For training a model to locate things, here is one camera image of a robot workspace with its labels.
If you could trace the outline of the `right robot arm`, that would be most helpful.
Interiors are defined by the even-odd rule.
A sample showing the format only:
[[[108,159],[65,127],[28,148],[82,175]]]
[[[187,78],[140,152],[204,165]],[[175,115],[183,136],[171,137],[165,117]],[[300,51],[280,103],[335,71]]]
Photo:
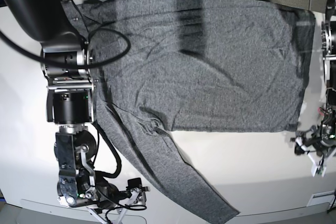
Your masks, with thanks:
[[[21,28],[41,44],[35,55],[12,42],[1,40],[18,53],[38,61],[47,79],[46,117],[58,125],[54,152],[59,166],[58,200],[70,207],[86,207],[100,222],[109,223],[108,213],[116,210],[121,223],[129,210],[146,209],[148,187],[140,178],[128,180],[120,191],[109,183],[121,172],[121,159],[111,148],[117,168],[114,173],[95,170],[99,137],[87,125],[95,120],[95,85],[91,70],[101,67],[88,53],[88,41],[70,23],[63,4],[71,0],[4,0]]]

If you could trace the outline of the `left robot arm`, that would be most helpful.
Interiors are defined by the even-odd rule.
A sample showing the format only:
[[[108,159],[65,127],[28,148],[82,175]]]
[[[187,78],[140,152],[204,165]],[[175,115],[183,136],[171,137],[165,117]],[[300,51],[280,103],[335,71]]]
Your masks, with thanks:
[[[322,120],[291,139],[295,143],[294,153],[307,155],[312,162],[312,176],[324,176],[327,162],[335,155],[335,21],[331,20],[335,15],[335,0],[327,0],[325,11],[321,37],[326,102],[318,108]]]

